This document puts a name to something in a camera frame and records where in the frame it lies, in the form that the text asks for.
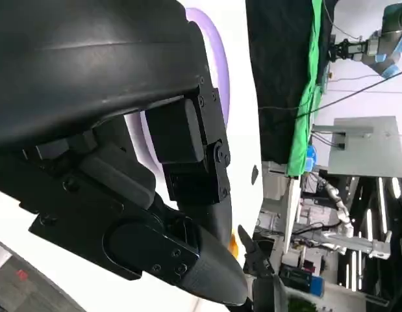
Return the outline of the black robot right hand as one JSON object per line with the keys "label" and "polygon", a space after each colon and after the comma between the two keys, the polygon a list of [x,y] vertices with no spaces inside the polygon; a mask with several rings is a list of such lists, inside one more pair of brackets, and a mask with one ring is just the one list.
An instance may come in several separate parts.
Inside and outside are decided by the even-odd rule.
{"label": "black robot right hand", "polygon": [[288,311],[288,295],[280,277],[260,246],[241,226],[238,235],[245,248],[245,261],[255,273],[252,282],[253,311]]}

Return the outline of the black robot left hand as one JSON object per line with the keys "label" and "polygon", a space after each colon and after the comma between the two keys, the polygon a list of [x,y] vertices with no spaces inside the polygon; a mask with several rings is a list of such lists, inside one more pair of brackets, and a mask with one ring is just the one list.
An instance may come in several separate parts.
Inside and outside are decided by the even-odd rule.
{"label": "black robot left hand", "polygon": [[31,233],[127,280],[240,306],[231,161],[178,1],[0,1],[0,191]]}

